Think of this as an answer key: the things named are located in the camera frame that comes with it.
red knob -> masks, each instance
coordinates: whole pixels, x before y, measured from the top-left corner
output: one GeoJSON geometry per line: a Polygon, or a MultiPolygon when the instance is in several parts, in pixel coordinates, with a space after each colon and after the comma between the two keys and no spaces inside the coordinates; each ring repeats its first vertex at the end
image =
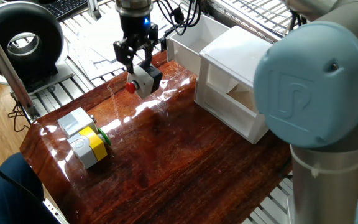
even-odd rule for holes
{"type": "Polygon", "coordinates": [[[136,91],[136,86],[135,84],[133,84],[132,82],[126,83],[125,84],[125,89],[130,93],[130,94],[134,94],[136,91]]]}

glossy wooden surface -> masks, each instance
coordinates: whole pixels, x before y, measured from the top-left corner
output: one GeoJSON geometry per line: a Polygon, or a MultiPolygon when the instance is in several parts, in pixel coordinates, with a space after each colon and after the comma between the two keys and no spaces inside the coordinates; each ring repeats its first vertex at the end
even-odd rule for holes
{"type": "Polygon", "coordinates": [[[159,69],[160,89],[143,100],[122,74],[29,130],[21,152],[70,223],[241,223],[280,182],[287,144],[269,132],[251,145],[194,103],[194,74],[159,69]],[[79,106],[112,142],[88,170],[57,124],[79,106]]]}

paper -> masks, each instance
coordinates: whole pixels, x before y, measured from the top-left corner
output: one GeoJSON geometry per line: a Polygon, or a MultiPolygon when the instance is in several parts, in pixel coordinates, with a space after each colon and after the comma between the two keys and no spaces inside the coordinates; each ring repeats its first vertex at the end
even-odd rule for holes
{"type": "Polygon", "coordinates": [[[77,33],[82,46],[93,49],[110,62],[116,59],[113,43],[122,40],[123,36],[119,14],[115,10],[109,11],[109,14],[103,15],[97,22],[77,33]]]}

black cable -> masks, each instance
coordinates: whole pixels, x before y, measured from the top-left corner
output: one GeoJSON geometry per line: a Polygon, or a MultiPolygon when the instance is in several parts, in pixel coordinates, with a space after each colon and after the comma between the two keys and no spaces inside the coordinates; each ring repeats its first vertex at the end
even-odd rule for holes
{"type": "Polygon", "coordinates": [[[296,14],[296,19],[298,20],[298,27],[302,26],[301,16],[298,13],[296,14]]]}
{"type": "Polygon", "coordinates": [[[160,0],[157,0],[157,5],[158,5],[158,7],[159,7],[160,10],[161,10],[162,15],[164,16],[164,18],[165,18],[171,25],[174,26],[175,24],[173,23],[172,18],[171,18],[171,17],[167,17],[167,16],[165,15],[164,11],[163,11],[162,8],[161,8],[160,2],[161,2],[161,4],[164,6],[165,10],[167,10],[168,15],[169,15],[170,13],[169,13],[169,10],[168,10],[167,6],[164,4],[164,2],[162,2],[162,1],[160,1],[160,0]]]}
{"type": "Polygon", "coordinates": [[[41,202],[33,193],[31,193],[30,190],[28,190],[27,188],[23,187],[23,185],[17,183],[15,180],[11,179],[10,177],[8,177],[7,175],[5,175],[3,172],[0,171],[0,177],[4,180],[6,180],[7,182],[9,182],[10,184],[12,184],[14,187],[16,187],[17,189],[21,190],[26,196],[28,196],[29,198],[31,198],[31,200],[36,201],[37,203],[41,202]]]}
{"type": "Polygon", "coordinates": [[[295,22],[296,22],[296,12],[292,11],[292,19],[291,19],[291,25],[290,25],[290,29],[289,31],[293,31],[293,28],[295,27],[295,22]]]}
{"type": "Polygon", "coordinates": [[[16,119],[17,119],[18,117],[21,117],[21,116],[25,116],[25,115],[24,115],[24,113],[23,113],[23,112],[21,111],[21,109],[20,109],[20,103],[19,103],[18,101],[16,101],[15,107],[13,107],[12,112],[10,112],[10,113],[7,114],[7,117],[8,117],[8,118],[13,118],[14,131],[17,132],[17,133],[23,131],[25,128],[30,128],[30,127],[28,127],[27,125],[23,125],[22,129],[20,129],[20,130],[17,130],[17,129],[16,129],[16,119]]]}
{"type": "Polygon", "coordinates": [[[196,6],[195,6],[195,11],[194,11],[194,14],[193,14],[193,18],[192,18],[191,21],[190,21],[189,27],[194,27],[195,25],[197,25],[198,21],[200,21],[200,18],[201,18],[201,0],[197,0],[197,1],[196,1],[196,6]],[[196,14],[197,5],[198,5],[197,20],[196,20],[196,22],[195,22],[194,24],[191,24],[191,22],[193,22],[194,15],[196,14]]]}
{"type": "Polygon", "coordinates": [[[168,0],[165,0],[165,1],[167,2],[168,7],[171,9],[171,11],[173,11],[173,8],[172,8],[171,4],[168,2],[168,0]]]}
{"type": "Polygon", "coordinates": [[[278,176],[282,179],[284,178],[288,178],[291,179],[293,176],[292,175],[283,175],[285,168],[287,168],[287,166],[291,163],[292,161],[292,157],[289,157],[287,159],[287,161],[285,161],[284,165],[281,167],[280,171],[278,172],[278,176]]]}
{"type": "Polygon", "coordinates": [[[179,24],[175,24],[173,19],[172,19],[172,11],[173,10],[172,10],[172,7],[171,7],[171,5],[170,5],[168,0],[165,0],[165,2],[168,4],[168,7],[165,5],[165,3],[162,0],[156,0],[156,2],[158,4],[158,7],[160,8],[161,13],[163,14],[164,18],[173,26],[173,30],[178,35],[183,35],[186,32],[187,27],[194,27],[200,21],[200,18],[201,18],[201,0],[196,0],[195,10],[194,10],[194,13],[193,13],[191,18],[190,18],[190,14],[191,14],[191,6],[193,4],[193,1],[192,0],[190,1],[189,9],[188,9],[188,12],[187,12],[187,17],[183,22],[181,22],[179,24]]]}
{"type": "Polygon", "coordinates": [[[176,32],[179,36],[183,35],[183,34],[186,32],[186,29],[187,29],[188,24],[189,24],[190,11],[191,11],[191,5],[192,5],[192,4],[193,4],[193,1],[190,1],[190,3],[189,3],[189,10],[187,11],[187,18],[186,18],[186,20],[185,20],[185,27],[183,28],[182,32],[179,33],[179,32],[177,31],[177,29],[175,28],[175,32],[176,32]]]}
{"type": "Polygon", "coordinates": [[[305,25],[308,23],[308,21],[306,20],[305,17],[301,16],[301,19],[302,19],[302,25],[305,25]]]}

keyboard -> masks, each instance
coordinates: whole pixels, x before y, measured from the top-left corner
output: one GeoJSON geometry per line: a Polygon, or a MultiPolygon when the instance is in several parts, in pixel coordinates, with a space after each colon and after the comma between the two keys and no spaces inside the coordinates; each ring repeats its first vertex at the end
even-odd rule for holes
{"type": "Polygon", "coordinates": [[[86,0],[57,0],[50,4],[43,4],[59,21],[73,16],[81,9],[88,7],[86,0]]]}

